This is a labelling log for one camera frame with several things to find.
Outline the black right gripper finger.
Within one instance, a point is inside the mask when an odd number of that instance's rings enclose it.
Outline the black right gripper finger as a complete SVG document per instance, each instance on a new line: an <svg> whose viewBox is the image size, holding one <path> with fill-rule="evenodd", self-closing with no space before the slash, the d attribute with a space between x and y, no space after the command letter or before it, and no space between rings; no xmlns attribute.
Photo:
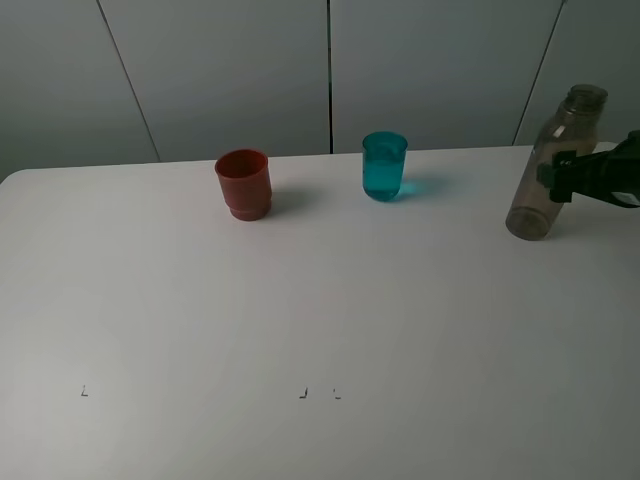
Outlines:
<svg viewBox="0 0 640 480"><path fill-rule="evenodd" d="M536 181L548 191L549 200L570 203L579 194L605 203L617 203L609 189L609 151L578 156L576 151L560 151L550 163L537 167Z"/></svg>

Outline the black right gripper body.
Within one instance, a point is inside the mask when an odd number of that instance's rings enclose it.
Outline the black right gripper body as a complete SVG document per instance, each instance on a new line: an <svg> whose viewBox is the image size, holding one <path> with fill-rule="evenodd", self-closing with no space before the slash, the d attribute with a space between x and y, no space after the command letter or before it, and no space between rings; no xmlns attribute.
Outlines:
<svg viewBox="0 0 640 480"><path fill-rule="evenodd" d="M601 173L607 201L624 208L639 207L639 131L627 138L605 156Z"/></svg>

